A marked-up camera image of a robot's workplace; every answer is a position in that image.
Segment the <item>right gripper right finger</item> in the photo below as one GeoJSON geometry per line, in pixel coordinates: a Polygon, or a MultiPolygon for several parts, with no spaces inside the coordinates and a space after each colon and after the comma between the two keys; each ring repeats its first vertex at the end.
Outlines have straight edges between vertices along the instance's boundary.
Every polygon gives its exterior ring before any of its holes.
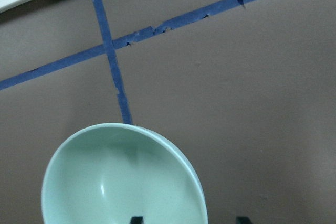
{"type": "Polygon", "coordinates": [[[247,216],[237,216],[236,224],[251,224],[251,220],[247,216]]]}

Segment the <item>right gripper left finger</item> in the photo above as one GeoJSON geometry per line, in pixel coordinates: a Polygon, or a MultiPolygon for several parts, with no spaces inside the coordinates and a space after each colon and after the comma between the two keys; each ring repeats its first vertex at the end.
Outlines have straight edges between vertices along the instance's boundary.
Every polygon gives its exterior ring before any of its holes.
{"type": "Polygon", "coordinates": [[[130,224],[143,224],[144,217],[143,216],[133,216],[131,217],[130,224]]]}

